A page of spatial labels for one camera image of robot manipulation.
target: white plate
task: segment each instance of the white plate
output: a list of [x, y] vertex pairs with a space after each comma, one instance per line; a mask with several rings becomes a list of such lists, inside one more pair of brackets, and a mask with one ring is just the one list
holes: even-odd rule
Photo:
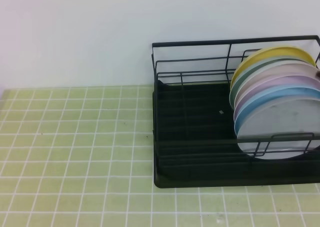
[[[254, 110], [243, 122], [238, 139], [270, 138], [277, 134], [314, 133], [320, 135], [320, 99], [306, 96], [284, 97], [270, 101]], [[271, 142], [268, 151], [304, 150], [308, 140]], [[239, 143], [244, 152], [254, 152], [258, 143]], [[267, 142], [260, 143], [259, 152], [265, 151]], [[311, 141], [308, 150], [320, 146], [320, 140]], [[266, 153], [259, 159], [287, 159], [303, 154], [299, 152]]]

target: white grout line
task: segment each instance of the white grout line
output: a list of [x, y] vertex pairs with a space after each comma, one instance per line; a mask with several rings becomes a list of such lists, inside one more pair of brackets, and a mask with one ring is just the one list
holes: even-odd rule
[[275, 198], [274, 198], [274, 194], [276, 194], [276, 193], [272, 193], [272, 189], [271, 189], [270, 185], [268, 185], [268, 188], [269, 188], [269, 192], [271, 194], [271, 200], [272, 200], [272, 205], [273, 205], [273, 209], [274, 209], [274, 212], [275, 212], [276, 222], [278, 224], [278, 227], [280, 227], [280, 221], [279, 221], [279, 218], [278, 218], [277, 208], [276, 208]]
[[306, 222], [305, 222], [304, 215], [302, 214], [302, 211], [301, 211], [301, 206], [300, 206], [299, 198], [298, 198], [298, 195], [297, 195], [297, 193], [296, 193], [296, 189], [295, 189], [295, 185], [294, 185], [294, 184], [292, 184], [292, 189], [293, 189], [293, 193], [294, 193], [294, 195], [295, 195], [296, 202], [298, 203], [298, 208], [299, 208], [299, 212], [300, 212], [300, 216], [301, 216], [301, 220], [302, 220], [303, 226], [304, 226], [304, 227], [307, 227]]
[[130, 178], [129, 178], [129, 194], [127, 199], [127, 205], [126, 205], [126, 214], [125, 214], [125, 227], [128, 227], [128, 213], [129, 213], [129, 206], [130, 206], [130, 193], [131, 193], [131, 179], [132, 179], [132, 168], [133, 168], [133, 160], [134, 160], [134, 152], [135, 152], [135, 140], [136, 140], [136, 127], [137, 127], [137, 116], [138, 116], [138, 98], [139, 98], [139, 90], [140, 87], [138, 86], [138, 90], [136, 93], [136, 106], [135, 106], [135, 118], [134, 118], [134, 135], [133, 135], [133, 148], [132, 148], [132, 154], [131, 154], [131, 166], [130, 166]]
[[[87, 93], [88, 93], [88, 88], [86, 88], [86, 90], [85, 90], [84, 99], [86, 99]], [[75, 130], [76, 133], [78, 132], [78, 128], [79, 128], [79, 124], [80, 124], [80, 119], [81, 119], [81, 116], [82, 116], [82, 113], [83, 113], [82, 110], [81, 110], [81, 112], [80, 112], [79, 120], [78, 120], [78, 123], [77, 123], [77, 125], [76, 125], [76, 130]], [[69, 161], [70, 161], [70, 158], [71, 158], [71, 154], [72, 154], [73, 147], [74, 147], [74, 145], [75, 145], [75, 141], [76, 141], [76, 135], [74, 135], [74, 137], [73, 137], [73, 142], [72, 142], [70, 154], [69, 154], [69, 157], [68, 157], [68, 162], [66, 163], [66, 167], [65, 167], [65, 171], [64, 171], [64, 176], [63, 176], [63, 179], [62, 179], [62, 182], [61, 182], [61, 186], [60, 186], [58, 198], [57, 198], [57, 200], [56, 200], [56, 204], [55, 204], [55, 208], [54, 208], [54, 214], [53, 214], [52, 221], [51, 221], [51, 227], [54, 226], [54, 222], [55, 222], [55, 218], [56, 218], [56, 213], [57, 213], [57, 210], [58, 210], [59, 201], [60, 201], [60, 197], [61, 197], [61, 192], [62, 192], [62, 189], [63, 189], [63, 186], [64, 186], [64, 182], [65, 182], [65, 179], [66, 179], [66, 175], [67, 175], [67, 171], [68, 171], [68, 166], [69, 166]]]
[[[118, 109], [118, 111], [116, 113], [116, 118], [118, 119], [118, 117], [119, 117], [119, 109]], [[116, 143], [117, 124], [118, 124], [118, 121], [115, 122], [115, 126], [114, 126], [114, 135], [113, 135], [113, 141], [112, 141], [112, 149], [111, 149], [110, 160], [112, 160], [113, 157], [114, 157], [114, 147], [115, 147], [115, 143]], [[109, 170], [108, 170], [108, 175], [107, 175], [108, 179], [106, 180], [106, 185], [105, 185], [105, 193], [104, 193], [104, 198], [103, 198], [103, 207], [102, 207], [102, 214], [101, 214], [101, 220], [100, 220], [100, 226], [101, 227], [103, 227], [103, 223], [104, 223], [104, 211], [105, 211], [105, 208], [106, 208], [106, 199], [107, 199], [107, 194], [108, 194], [109, 179], [111, 177], [110, 176], [111, 167], [112, 167], [112, 164], [109, 165]]]

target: dish rack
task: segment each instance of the dish rack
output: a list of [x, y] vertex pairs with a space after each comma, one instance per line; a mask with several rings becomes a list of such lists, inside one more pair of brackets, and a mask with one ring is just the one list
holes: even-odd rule
[[[308, 149], [320, 135], [289, 133], [237, 139], [234, 132], [229, 93], [236, 67], [254, 51], [283, 44], [305, 49], [315, 62], [320, 58], [317, 35], [152, 44], [153, 170], [157, 187], [320, 183], [320, 148]], [[198, 49], [200, 54], [193, 57], [193, 50]], [[268, 150], [272, 142], [291, 141], [304, 141], [305, 148]], [[266, 149], [258, 151], [265, 142]], [[257, 148], [242, 152], [238, 143], [256, 143]], [[256, 158], [283, 152], [302, 154], [289, 159]]]

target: countertop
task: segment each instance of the countertop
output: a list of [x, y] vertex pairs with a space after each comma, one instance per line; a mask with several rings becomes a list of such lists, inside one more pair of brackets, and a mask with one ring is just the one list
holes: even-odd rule
[[3, 227], [318, 227], [320, 184], [159, 189], [149, 85], [5, 90]]

